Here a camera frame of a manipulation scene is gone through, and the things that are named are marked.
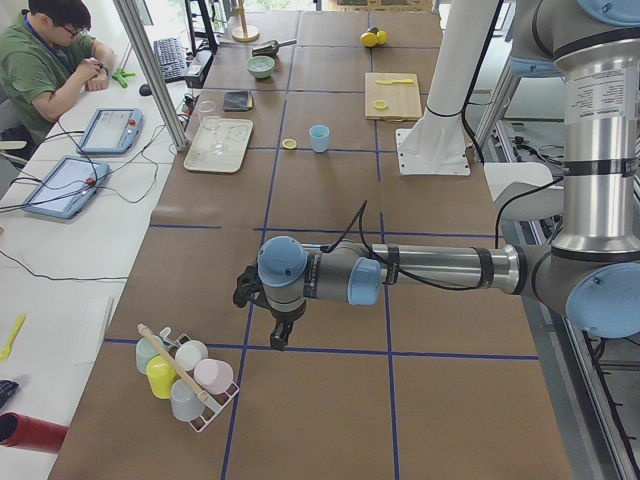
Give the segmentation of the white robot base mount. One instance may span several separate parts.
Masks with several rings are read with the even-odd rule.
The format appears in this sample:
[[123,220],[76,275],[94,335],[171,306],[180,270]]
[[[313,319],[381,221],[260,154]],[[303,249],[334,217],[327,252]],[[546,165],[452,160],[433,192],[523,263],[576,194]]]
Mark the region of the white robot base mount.
[[396,131],[402,175],[470,174],[462,115],[501,5],[498,0],[451,3],[424,114],[412,128]]

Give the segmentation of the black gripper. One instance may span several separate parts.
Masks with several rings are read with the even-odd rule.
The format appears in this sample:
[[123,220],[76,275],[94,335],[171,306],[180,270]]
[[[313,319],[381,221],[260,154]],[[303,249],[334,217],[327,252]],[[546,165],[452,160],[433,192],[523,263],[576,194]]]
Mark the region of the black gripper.
[[256,265],[247,266],[237,277],[232,300],[238,308],[244,308],[250,303],[269,311],[275,319],[275,326],[270,334],[270,347],[275,350],[286,349],[295,321],[306,311],[304,299],[296,299],[289,304],[270,299],[259,279]]

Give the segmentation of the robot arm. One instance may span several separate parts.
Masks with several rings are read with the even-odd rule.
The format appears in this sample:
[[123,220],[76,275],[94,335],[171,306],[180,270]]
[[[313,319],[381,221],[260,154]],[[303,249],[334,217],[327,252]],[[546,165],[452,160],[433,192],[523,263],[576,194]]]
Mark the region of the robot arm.
[[639,331],[639,239],[633,231],[634,154],[639,118],[639,5],[635,1],[521,1],[514,19],[512,69],[564,81],[564,160],[561,177],[541,186],[514,182],[491,212],[454,181],[467,169],[462,152],[464,111],[498,5],[453,5],[426,110],[399,133],[399,189],[388,213],[417,215],[410,237],[450,234],[498,236],[504,217],[560,215],[547,244],[492,247],[402,245],[399,223],[384,219],[386,241],[339,239],[306,246],[271,238],[238,278],[237,306],[271,313],[274,349],[287,346],[295,322],[311,302],[371,305],[399,283],[428,287],[394,297],[391,312],[399,347],[415,346],[427,329],[444,328],[452,314],[466,327],[476,314],[460,306],[475,290],[496,289],[532,298],[573,327],[601,339]]

